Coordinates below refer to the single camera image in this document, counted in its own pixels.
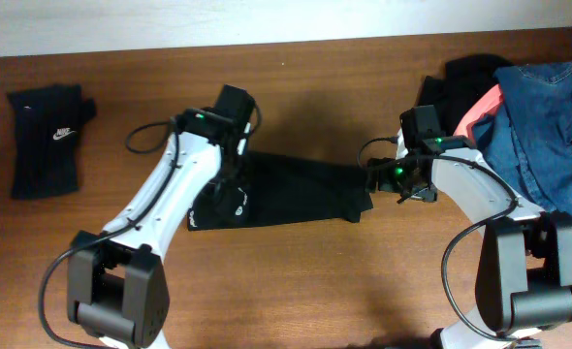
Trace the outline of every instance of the wire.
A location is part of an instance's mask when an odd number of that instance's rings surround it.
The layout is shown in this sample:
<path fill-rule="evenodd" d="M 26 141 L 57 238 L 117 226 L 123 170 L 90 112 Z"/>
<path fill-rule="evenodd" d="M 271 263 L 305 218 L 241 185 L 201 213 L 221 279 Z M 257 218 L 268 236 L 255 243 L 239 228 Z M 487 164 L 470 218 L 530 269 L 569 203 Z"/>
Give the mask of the wire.
<path fill-rule="evenodd" d="M 364 150 L 364 148 L 368 144 L 372 143 L 372 141 L 374 141 L 374 140 L 371 140 L 368 143 L 366 143 L 362 147 L 362 150 Z M 360 165 L 360 167 L 362 168 L 361 163 L 360 163 L 360 159 L 359 159 L 360 154 L 358 154 L 358 161 L 357 162 L 358 162 L 358 165 Z M 454 156 L 419 155 L 419 154 L 416 154 L 416 155 L 407 156 L 407 157 L 404 157 L 401 159 L 397 159 L 397 160 L 394 160 L 394 161 L 391 161 L 391 162 L 388 162 L 385 164 L 381 164 L 378 166 L 366 167 L 364 169 L 367 170 L 368 172 L 380 171 L 380 170 L 393 168 L 395 166 L 404 165 L 405 163 L 409 163 L 409 162 L 417 162 L 420 160 L 444 160 L 444 161 L 453 161 L 453 162 L 465 164 L 465 165 L 469 166 L 470 168 L 476 169 L 476 170 L 483 172 L 484 174 L 488 175 L 495 182 L 497 182 L 503 188 L 503 190 L 508 194 L 508 197 L 510 199 L 510 204 L 506 209 L 502 210 L 500 213 L 492 215 L 489 218 L 486 218 L 486 219 L 483 219 L 477 223 L 474 223 L 473 225 L 469 226 L 467 229 L 460 232 L 458 235 L 456 235 L 450 241 L 450 243 L 446 247 L 445 251 L 443 252 L 443 258 L 441 260 L 441 282 L 443 283 L 443 290 L 445 291 L 445 295 L 448 299 L 448 302 L 450 303 L 450 306 L 452 306 L 452 309 L 459 316 L 459 319 L 461 319 L 461 321 L 470 330 L 474 331 L 475 333 L 479 334 L 480 336 L 482 336 L 488 340 L 504 341 L 504 342 L 505 341 L 513 342 L 513 341 L 518 340 L 518 338 L 516 338 L 514 336 L 496 336 L 496 335 L 486 333 L 483 330 L 479 329 L 477 326 L 475 326 L 473 323 L 471 323 L 466 318 L 466 316 L 462 313 L 461 309 L 457 305 L 457 302 L 454 299 L 454 296 L 452 295 L 452 291 L 450 290 L 450 283 L 448 281 L 448 261 L 450 260 L 450 255 L 452 254 L 452 250 L 454 250 L 454 247 L 456 247 L 457 244 L 459 244 L 459 242 L 463 238 L 465 238 L 466 236 L 468 236 L 469 234 L 471 234 L 472 232 L 474 232 L 478 228 L 483 227 L 487 223 L 490 223 L 490 222 L 494 221 L 495 219 L 505 217 L 506 215 L 511 213 L 519 204 L 517 195 L 515 194 L 514 190 L 512 190 L 512 188 L 493 171 L 487 169 L 486 167 L 478 164 L 475 161 L 470 161 L 470 160 L 466 160 L 466 159 L 462 159 L 462 158 L 458 158 L 458 157 L 454 157 Z"/>
<path fill-rule="evenodd" d="M 144 219 L 146 217 L 146 215 L 157 204 L 157 201 L 159 201 L 159 198 L 161 198 L 161 195 L 166 190 L 168 183 L 172 179 L 172 176 L 174 175 L 174 171 L 176 170 L 176 166 L 178 163 L 178 153 L 179 153 L 178 150 L 180 148 L 180 144 L 179 144 L 179 140 L 178 140 L 178 130 L 176 129 L 175 121 L 170 120 L 167 122 L 157 122 L 157 123 L 147 124 L 147 125 L 144 125 L 138 129 L 132 131 L 131 134 L 129 134 L 129 137 L 127 137 L 127 141 L 128 141 L 133 135 L 137 134 L 141 130 L 144 130 L 144 129 L 146 129 L 148 127 L 152 127 L 152 126 L 165 125 L 166 123 L 171 124 L 171 126 L 168 127 L 168 130 L 173 130 L 174 135 L 175 135 L 174 136 L 174 139 L 175 139 L 174 159 L 172 160 L 172 163 L 170 164 L 170 170 L 168 171 L 168 174 L 166 175 L 165 179 L 161 183 L 161 186 L 159 187 L 159 189 L 157 190 L 155 195 L 152 197 L 152 200 L 150 200 L 150 202 L 148 203 L 148 206 L 146 206 L 146 208 L 135 219 L 129 220 L 129 223 L 126 226 L 124 226 L 123 228 L 121 228 L 117 231 L 111 232 L 111 233 L 104 231 L 100 238 L 97 238 L 96 240 L 89 242 L 85 245 L 82 245 L 79 247 L 73 247 L 73 248 L 66 250 L 64 253 L 59 255 L 55 260 L 53 260 L 53 262 L 48 266 L 47 270 L 45 271 L 45 275 L 43 276 L 43 280 L 41 281 L 41 286 L 40 286 L 39 292 L 38 292 L 38 316 L 39 316 L 39 319 L 41 321 L 41 325 L 43 326 L 43 329 L 45 330 L 47 335 L 51 339 L 53 339 L 54 341 L 56 341 L 60 344 L 67 345 L 67 346 L 74 347 L 74 348 L 84 348 L 84 349 L 86 349 L 86 348 L 87 349 L 95 349 L 95 348 L 109 349 L 110 348 L 110 347 L 102 346 L 102 345 L 92 345 L 92 344 L 75 342 L 72 340 L 62 338 L 57 333 L 55 333 L 53 331 L 53 329 L 51 328 L 51 326 L 49 325 L 49 322 L 47 321 L 47 317 L 45 315 L 45 292 L 47 290 L 47 285 L 48 285 L 49 279 L 51 278 L 51 275 L 53 274 L 55 269 L 60 264 L 62 264 L 62 262 L 64 262 L 64 260 L 66 260 L 67 258 L 73 256 L 74 254 L 76 254 L 76 253 L 78 253 L 78 252 L 80 252 L 86 248 L 90 248 L 90 247 L 96 246 L 98 244 L 101 244 L 101 243 L 103 243 L 109 239 L 118 237 L 118 236 L 128 232 L 129 230 L 135 228 L 136 223 L 142 221 L 142 219 Z"/>
<path fill-rule="evenodd" d="M 135 149 L 134 147 L 131 146 L 131 139 L 133 138 L 133 136 L 137 135 L 140 131 L 143 131 L 143 130 L 150 128 L 150 127 L 163 126 L 163 125 L 167 126 L 166 127 L 166 134 L 163 137 L 163 139 L 161 140 L 161 142 L 159 142 L 157 145 L 153 146 L 150 149 L 146 149 L 146 150 Z M 135 154 L 153 153 L 153 152 L 159 150 L 168 141 L 168 137 L 170 136 L 170 133 L 172 132 L 172 127 L 173 126 L 172 126 L 171 121 L 160 121 L 160 122 L 152 122 L 149 124 L 145 124 L 144 126 L 140 126 L 137 129 L 131 131 L 131 133 L 127 136 L 126 140 L 124 140 L 124 146 L 127 148 L 127 150 L 129 150 Z"/>
<path fill-rule="evenodd" d="M 371 145 L 372 143 L 375 142 L 389 142 L 389 143 L 394 143 L 396 144 L 398 140 L 398 137 L 394 136 L 394 137 L 380 137 L 380 138 L 376 138 L 376 139 L 372 139 L 368 142 L 366 142 L 364 145 L 362 145 L 362 147 L 360 148 L 360 151 L 357 152 L 357 166 L 360 167 L 360 169 L 364 169 L 364 165 L 362 165 L 362 153 L 364 152 L 364 150 Z"/>

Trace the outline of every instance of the black motor joint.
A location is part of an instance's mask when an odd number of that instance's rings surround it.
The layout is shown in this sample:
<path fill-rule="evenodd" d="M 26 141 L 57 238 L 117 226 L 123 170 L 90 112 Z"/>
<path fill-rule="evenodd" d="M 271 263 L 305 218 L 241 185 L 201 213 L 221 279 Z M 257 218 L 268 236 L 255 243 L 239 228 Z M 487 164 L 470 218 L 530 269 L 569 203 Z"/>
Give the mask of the black motor joint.
<path fill-rule="evenodd" d="M 465 137 L 446 137 L 439 126 L 434 106 L 416 107 L 400 115 L 400 127 L 406 158 L 417 155 L 439 155 L 448 149 L 470 147 L 473 144 Z M 437 200 L 437 190 L 432 184 L 432 160 L 400 161 L 394 158 L 369 159 L 367 167 L 374 169 L 383 164 L 378 171 L 369 171 L 366 190 L 399 193 L 401 204 L 407 199 L 433 203 Z"/>

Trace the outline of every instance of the blue jeans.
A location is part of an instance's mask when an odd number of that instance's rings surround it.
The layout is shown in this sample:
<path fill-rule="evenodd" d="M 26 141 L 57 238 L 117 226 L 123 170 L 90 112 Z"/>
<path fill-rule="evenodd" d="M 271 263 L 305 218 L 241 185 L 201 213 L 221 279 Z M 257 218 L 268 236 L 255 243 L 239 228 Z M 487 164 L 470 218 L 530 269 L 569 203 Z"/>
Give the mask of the blue jeans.
<path fill-rule="evenodd" d="M 495 76 L 504 105 L 474 127 L 479 140 L 489 136 L 479 144 L 485 159 L 545 210 L 572 215 L 572 62 L 500 68 Z"/>

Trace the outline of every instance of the white wall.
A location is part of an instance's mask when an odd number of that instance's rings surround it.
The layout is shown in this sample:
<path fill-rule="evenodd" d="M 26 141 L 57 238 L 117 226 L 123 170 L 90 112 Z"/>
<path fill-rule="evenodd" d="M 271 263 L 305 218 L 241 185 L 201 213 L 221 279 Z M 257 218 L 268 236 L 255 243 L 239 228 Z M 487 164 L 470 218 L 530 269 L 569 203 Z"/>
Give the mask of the white wall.
<path fill-rule="evenodd" d="M 572 0 L 0 0 L 0 56 L 572 26 Z"/>

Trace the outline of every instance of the pile of clothes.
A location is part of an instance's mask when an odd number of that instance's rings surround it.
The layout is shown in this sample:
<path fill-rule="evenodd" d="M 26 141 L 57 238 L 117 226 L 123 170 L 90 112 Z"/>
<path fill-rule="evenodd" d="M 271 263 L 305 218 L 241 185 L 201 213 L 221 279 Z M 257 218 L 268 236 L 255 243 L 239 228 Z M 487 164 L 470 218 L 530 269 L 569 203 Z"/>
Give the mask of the pile of clothes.
<path fill-rule="evenodd" d="M 521 195 L 572 215 L 572 62 L 465 57 L 425 79 L 418 105 L 435 105 L 444 131 L 472 139 Z"/>

